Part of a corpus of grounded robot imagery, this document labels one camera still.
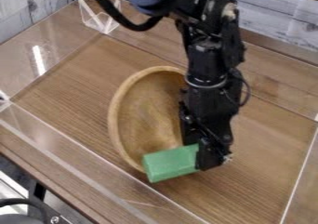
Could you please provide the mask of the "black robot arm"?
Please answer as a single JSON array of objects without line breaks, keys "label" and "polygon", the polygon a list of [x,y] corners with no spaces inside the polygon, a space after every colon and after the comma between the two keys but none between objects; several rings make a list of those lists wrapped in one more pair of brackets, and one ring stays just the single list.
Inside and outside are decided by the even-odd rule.
[{"label": "black robot arm", "polygon": [[231,120],[245,104],[244,61],[236,0],[129,0],[141,13],[172,16],[187,56],[179,119],[183,143],[199,145],[195,167],[207,170],[229,158]]}]

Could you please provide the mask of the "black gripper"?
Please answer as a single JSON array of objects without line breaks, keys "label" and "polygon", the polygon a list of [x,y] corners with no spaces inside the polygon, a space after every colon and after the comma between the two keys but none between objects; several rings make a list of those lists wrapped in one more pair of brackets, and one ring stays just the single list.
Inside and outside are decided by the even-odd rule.
[{"label": "black gripper", "polygon": [[179,117],[184,145],[199,140],[195,168],[205,171],[232,159],[231,120],[244,105],[240,101],[241,81],[225,80],[215,85],[185,82],[180,91]]}]

